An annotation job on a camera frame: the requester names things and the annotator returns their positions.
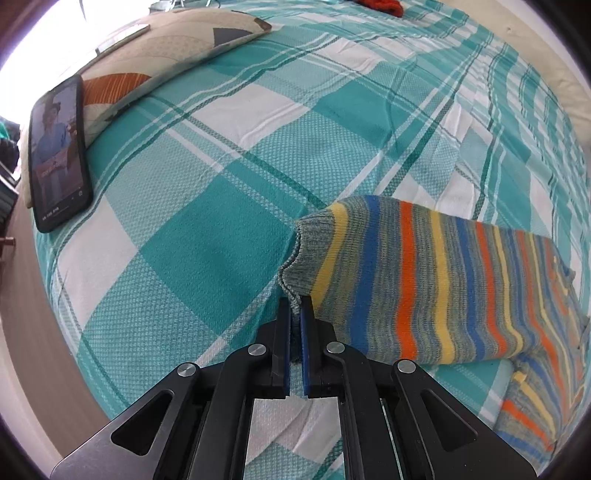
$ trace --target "metal screw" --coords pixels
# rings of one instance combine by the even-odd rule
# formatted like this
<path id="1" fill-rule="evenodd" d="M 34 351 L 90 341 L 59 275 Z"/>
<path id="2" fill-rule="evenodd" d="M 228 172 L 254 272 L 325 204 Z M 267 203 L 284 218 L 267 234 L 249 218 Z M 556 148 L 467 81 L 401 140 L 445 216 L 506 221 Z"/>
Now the metal screw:
<path id="1" fill-rule="evenodd" d="M 398 369 L 403 374 L 411 374 L 411 373 L 413 373 L 417 369 L 417 366 L 411 360 L 400 360 L 398 362 Z"/>
<path id="2" fill-rule="evenodd" d="M 326 349 L 329 353 L 343 353 L 345 351 L 345 346 L 340 342 L 330 342 L 326 345 Z"/>
<path id="3" fill-rule="evenodd" d="M 191 375 L 194 375 L 196 371 L 197 368 L 193 364 L 182 364 L 177 368 L 177 373 L 181 377 L 190 377 Z"/>
<path id="4" fill-rule="evenodd" d="M 253 343 L 250 347 L 248 347 L 248 353 L 253 356 L 264 355 L 267 351 L 267 347 L 262 343 Z"/>

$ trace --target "person on phone screen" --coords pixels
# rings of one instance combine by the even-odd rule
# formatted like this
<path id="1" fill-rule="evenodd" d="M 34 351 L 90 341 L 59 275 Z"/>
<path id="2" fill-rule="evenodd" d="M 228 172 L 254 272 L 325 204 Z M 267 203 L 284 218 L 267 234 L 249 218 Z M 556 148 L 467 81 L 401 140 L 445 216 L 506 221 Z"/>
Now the person on phone screen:
<path id="1" fill-rule="evenodd" d="M 61 103 L 48 102 L 43 112 L 43 136 L 37 143 L 34 152 L 33 163 L 39 166 L 46 162 L 54 161 L 55 170 L 51 171 L 44 178 L 39 179 L 43 198 L 47 206 L 53 206 L 62 198 L 62 188 L 67 176 L 67 164 L 56 161 L 56 155 L 70 145 L 70 134 L 66 125 L 57 122 L 60 113 Z"/>

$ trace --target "bed sheet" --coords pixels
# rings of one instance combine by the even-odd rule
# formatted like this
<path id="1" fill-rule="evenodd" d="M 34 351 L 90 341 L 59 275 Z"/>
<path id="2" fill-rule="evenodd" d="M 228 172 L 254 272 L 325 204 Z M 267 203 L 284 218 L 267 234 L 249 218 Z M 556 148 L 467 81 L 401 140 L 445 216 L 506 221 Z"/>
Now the bed sheet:
<path id="1" fill-rule="evenodd" d="M 523 0 L 444 0 L 491 30 L 542 76 L 568 113 L 587 162 L 591 161 L 589 82 L 551 28 Z"/>
<path id="2" fill-rule="evenodd" d="M 113 122 L 88 152 L 91 208 L 35 236 L 64 338 L 109 417 L 179 363 L 248 344 L 274 317 L 294 220 L 352 194 L 549 236 L 589 311 L 583 153 L 513 48 L 433 1 L 407 2 L 402 19 L 339 0 L 223 6 L 273 32 Z M 510 362 L 429 370 L 493 425 Z M 258 403 L 246 477 L 340 475 L 335 411 L 297 389 Z"/>

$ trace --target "yellow stripe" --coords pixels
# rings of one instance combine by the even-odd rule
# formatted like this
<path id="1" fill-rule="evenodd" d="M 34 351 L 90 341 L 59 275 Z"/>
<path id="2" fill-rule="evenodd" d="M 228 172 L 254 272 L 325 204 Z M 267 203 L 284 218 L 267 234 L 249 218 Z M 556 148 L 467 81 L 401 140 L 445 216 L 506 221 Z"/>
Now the yellow stripe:
<path id="1" fill-rule="evenodd" d="M 552 332 L 552 335 L 554 336 L 554 338 L 556 338 L 556 341 L 560 345 L 560 349 L 562 350 L 562 353 L 564 355 L 564 367 L 566 369 L 566 378 L 569 382 L 568 395 L 569 395 L 569 405 L 570 405 L 570 403 L 572 402 L 572 399 L 573 399 L 573 397 L 572 397 L 573 381 L 572 381 L 571 372 L 570 372 L 569 355 L 566 352 L 566 348 L 564 347 L 563 341 L 560 339 L 560 337 L 556 333 L 556 330 L 554 330 L 554 326 L 550 322 L 550 319 L 548 318 L 548 315 L 546 314 L 546 310 L 544 309 L 544 297 L 542 295 L 542 284 L 540 283 L 540 268 L 538 266 L 538 255 L 537 255 L 536 249 L 535 249 L 534 235 L 533 235 L 533 233 L 530 233 L 529 236 L 530 236 L 531 250 L 532 250 L 532 254 L 534 256 L 535 279 L 538 283 L 538 300 L 540 302 L 540 313 L 542 315 L 542 318 L 544 319 L 544 323 L 547 325 L 549 330 Z"/>
<path id="2" fill-rule="evenodd" d="M 329 210 L 333 212 L 333 216 L 335 217 L 335 232 L 329 250 L 326 252 L 322 266 L 316 276 L 314 287 L 312 287 L 312 305 L 314 305 L 315 309 L 318 309 L 322 305 L 324 296 L 329 289 L 336 259 L 339 256 L 343 240 L 345 240 L 345 233 L 349 224 L 347 209 L 341 203 L 333 203 L 329 206 Z"/>
<path id="3" fill-rule="evenodd" d="M 581 384 L 579 385 L 578 389 L 577 389 L 577 393 L 575 393 L 575 394 L 574 394 L 574 401 L 573 401 L 573 404 L 574 404 L 574 403 L 577 403 L 578 401 L 580 401 L 580 400 L 581 400 L 580 398 L 577 398 L 577 397 L 583 394 L 583 391 L 584 391 L 584 389 L 585 389 L 585 384 L 584 384 L 584 383 L 581 383 Z M 576 411 L 577 411 L 577 409 L 576 409 L 576 408 L 575 408 L 575 409 L 573 409 L 573 410 L 571 410 L 571 412 L 570 412 L 570 414 L 571 414 L 571 419 L 572 419 L 572 415 L 574 415 Z"/>
<path id="4" fill-rule="evenodd" d="M 513 378 L 514 380 L 516 380 L 516 382 L 518 382 L 521 385 L 521 391 L 527 396 L 527 398 L 531 400 L 534 406 L 538 409 L 540 415 L 542 415 L 542 418 L 546 421 L 548 427 L 550 428 L 552 439 L 555 440 L 556 426 L 554 425 L 554 419 L 552 418 L 552 415 L 550 415 L 550 412 L 546 408 L 546 405 L 544 405 L 544 402 L 542 402 L 542 399 L 538 396 L 534 389 L 529 386 L 529 384 L 525 383 L 525 375 L 522 372 L 515 372 L 513 374 Z"/>
<path id="5" fill-rule="evenodd" d="M 501 234 L 499 233 L 498 228 L 494 228 L 495 231 L 495 242 L 496 242 L 496 249 L 499 252 L 499 258 L 501 259 L 501 271 L 503 273 L 503 311 L 505 316 L 505 326 L 507 330 L 511 332 L 511 334 L 517 340 L 517 346 L 515 347 L 515 351 L 511 354 L 514 356 L 523 350 L 523 337 L 521 334 L 515 330 L 513 327 L 513 323 L 511 322 L 511 308 L 509 306 L 509 274 L 507 272 L 507 261 L 505 259 L 505 253 L 503 252 L 503 244 L 501 242 Z"/>
<path id="6" fill-rule="evenodd" d="M 560 288 L 562 288 L 562 292 L 565 296 L 569 294 L 569 289 L 564 286 L 562 281 L 562 267 L 558 265 L 558 259 L 554 257 L 554 265 L 556 266 L 556 277 L 558 278 L 558 282 L 560 283 Z"/>
<path id="7" fill-rule="evenodd" d="M 579 333 L 579 323 L 575 319 L 573 309 L 570 308 L 570 306 L 569 306 L 569 319 L 570 319 L 570 326 L 571 326 L 571 328 L 569 329 L 569 333 L 571 333 L 575 337 L 576 342 L 577 342 L 576 346 L 578 347 L 579 344 L 581 343 L 581 335 Z"/>
<path id="8" fill-rule="evenodd" d="M 441 363 L 450 364 L 456 357 L 456 348 L 452 343 L 447 328 L 447 304 L 449 302 L 449 276 L 447 274 L 447 257 L 441 232 L 440 214 L 431 211 L 433 227 L 433 247 L 437 268 L 437 301 L 435 304 L 435 331 L 441 342 Z"/>

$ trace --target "striped sock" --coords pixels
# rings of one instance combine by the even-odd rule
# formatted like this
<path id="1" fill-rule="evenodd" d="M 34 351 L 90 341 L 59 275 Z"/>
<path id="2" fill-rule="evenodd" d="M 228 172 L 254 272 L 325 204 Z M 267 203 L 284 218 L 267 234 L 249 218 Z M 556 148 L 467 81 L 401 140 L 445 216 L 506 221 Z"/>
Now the striped sock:
<path id="1" fill-rule="evenodd" d="M 534 466 L 577 406 L 588 318 L 541 236 L 387 197 L 350 197 L 297 221 L 279 282 L 368 357 L 450 364 L 511 358 L 495 430 Z"/>

